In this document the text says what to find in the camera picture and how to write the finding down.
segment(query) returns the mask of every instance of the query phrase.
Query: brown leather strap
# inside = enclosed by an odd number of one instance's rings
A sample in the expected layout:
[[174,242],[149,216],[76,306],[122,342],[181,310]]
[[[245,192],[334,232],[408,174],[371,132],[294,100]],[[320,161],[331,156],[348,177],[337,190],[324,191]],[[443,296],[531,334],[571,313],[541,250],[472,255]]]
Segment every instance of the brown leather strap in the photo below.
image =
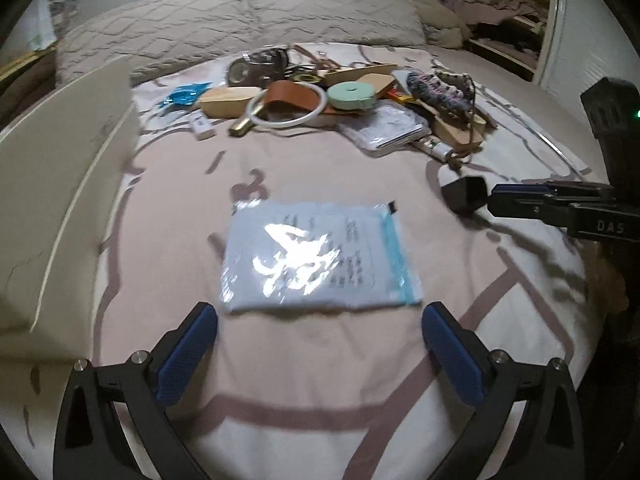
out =
[[[311,112],[316,109],[319,102],[318,94],[311,88],[287,80],[274,81],[269,85],[269,89],[264,95],[264,105],[267,108],[278,107],[280,110],[283,108],[285,110],[296,108]],[[327,105],[322,113],[331,115],[344,114],[343,111],[338,111],[331,105]]]

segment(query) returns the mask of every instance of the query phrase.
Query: plastic bag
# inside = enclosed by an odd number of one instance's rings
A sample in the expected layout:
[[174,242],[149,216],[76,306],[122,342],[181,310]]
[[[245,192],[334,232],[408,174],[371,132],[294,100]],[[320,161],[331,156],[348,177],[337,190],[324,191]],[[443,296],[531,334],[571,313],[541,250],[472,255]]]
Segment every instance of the plastic bag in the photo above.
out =
[[420,281],[389,206],[236,204],[221,299],[230,311],[415,304]]
[[49,10],[56,37],[61,40],[73,28],[74,18],[78,15],[79,0],[50,0]]
[[171,105],[191,106],[204,92],[209,89],[211,83],[193,83],[190,85],[182,85],[175,88],[167,97],[165,97],[158,106],[165,108]]
[[370,156],[386,155],[431,133],[425,119],[388,99],[365,114],[341,116],[338,130]]

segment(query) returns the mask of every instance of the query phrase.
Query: white ring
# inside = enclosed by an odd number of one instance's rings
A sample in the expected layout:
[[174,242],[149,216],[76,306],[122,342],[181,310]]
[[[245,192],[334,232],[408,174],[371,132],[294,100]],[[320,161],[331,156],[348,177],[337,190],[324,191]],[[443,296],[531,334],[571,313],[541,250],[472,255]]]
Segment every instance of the white ring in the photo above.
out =
[[252,123],[257,124],[258,126],[267,126],[269,128],[276,128],[277,130],[279,130],[282,128],[291,128],[292,126],[300,126],[300,124],[309,122],[314,117],[317,117],[318,115],[320,115],[324,110],[324,108],[326,107],[326,103],[327,103],[326,93],[324,92],[324,90],[322,90],[320,87],[313,85],[311,83],[304,83],[304,82],[298,82],[298,81],[296,81],[295,83],[297,85],[302,85],[302,86],[306,86],[307,88],[311,88],[313,91],[315,91],[318,94],[318,97],[320,98],[320,104],[316,107],[315,110],[313,110],[312,112],[309,112],[307,115],[303,117],[293,119],[290,121],[281,121],[281,122],[273,122],[273,123],[271,121],[265,121],[264,119],[261,119],[260,117],[257,117],[256,114],[254,114],[255,105],[257,105],[260,99],[267,93],[266,90],[263,90],[258,95],[254,96],[251,99],[251,101],[249,101],[249,104],[246,106],[246,110],[244,111],[244,116],[248,117]]

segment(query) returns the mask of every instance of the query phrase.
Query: cabinet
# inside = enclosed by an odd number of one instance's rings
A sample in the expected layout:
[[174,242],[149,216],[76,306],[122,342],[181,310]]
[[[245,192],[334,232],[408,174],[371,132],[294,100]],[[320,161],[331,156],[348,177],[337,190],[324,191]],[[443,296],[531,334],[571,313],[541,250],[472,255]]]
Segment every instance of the cabinet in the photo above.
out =
[[580,94],[604,76],[640,88],[640,57],[603,0],[558,0],[558,16],[540,86],[583,123]]
[[[505,14],[508,12],[504,9],[509,6],[526,5],[523,3],[524,0],[494,1],[499,3],[492,9],[499,8]],[[474,36],[466,42],[465,47],[526,81],[538,83],[542,78],[550,49],[557,0],[527,1],[534,3],[536,16],[531,18],[526,15],[509,16],[499,25],[473,24]]]

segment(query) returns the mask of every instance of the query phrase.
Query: white cabinet door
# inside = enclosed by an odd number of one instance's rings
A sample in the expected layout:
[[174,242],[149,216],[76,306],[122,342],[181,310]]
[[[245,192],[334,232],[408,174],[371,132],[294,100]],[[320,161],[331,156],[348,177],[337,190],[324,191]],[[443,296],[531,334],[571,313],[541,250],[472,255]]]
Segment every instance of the white cabinet door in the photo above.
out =
[[126,57],[59,88],[0,132],[0,356],[93,348],[98,246],[140,125]]
[[587,123],[580,94],[604,76],[640,87],[640,57],[603,0],[558,0],[558,5],[540,86]]

